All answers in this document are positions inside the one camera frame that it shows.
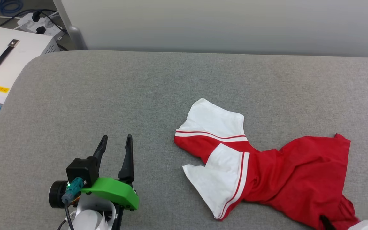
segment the green plastic bracket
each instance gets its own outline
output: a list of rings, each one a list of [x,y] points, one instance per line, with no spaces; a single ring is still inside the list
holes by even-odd
[[[96,196],[124,206],[126,209],[137,210],[139,208],[139,197],[133,188],[113,178],[99,177],[91,188],[82,188],[81,192],[92,192]]]

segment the yellow label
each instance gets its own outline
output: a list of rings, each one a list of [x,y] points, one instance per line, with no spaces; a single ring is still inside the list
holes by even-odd
[[[0,92],[7,93],[8,91],[9,91],[9,88],[0,86]]]

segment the white power strip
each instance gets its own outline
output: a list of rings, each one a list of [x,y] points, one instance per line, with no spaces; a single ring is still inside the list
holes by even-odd
[[[60,41],[62,39],[62,36],[65,33],[55,26],[51,20],[47,17],[41,17],[38,22],[34,22],[32,15],[32,13],[28,13],[23,18],[19,19],[18,25],[23,31],[38,33],[39,30],[38,34],[54,37],[56,41]]]

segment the gray tabletop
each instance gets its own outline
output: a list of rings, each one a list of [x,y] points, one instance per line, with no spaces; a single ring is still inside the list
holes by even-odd
[[[138,211],[122,229],[300,229],[241,203],[222,222],[181,168],[201,165],[173,143],[199,98],[244,114],[258,150],[304,135],[352,140],[343,193],[368,219],[368,58],[69,51],[31,61],[0,114],[0,229],[57,229],[47,191],[66,166],[109,137],[101,176],[117,177],[133,135]]]

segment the teal cable connector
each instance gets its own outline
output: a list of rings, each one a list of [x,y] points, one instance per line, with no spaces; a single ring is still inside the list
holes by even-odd
[[[70,204],[75,199],[75,196],[81,191],[83,187],[83,179],[76,177],[72,183],[67,187],[65,194],[62,196],[62,202],[65,205]]]

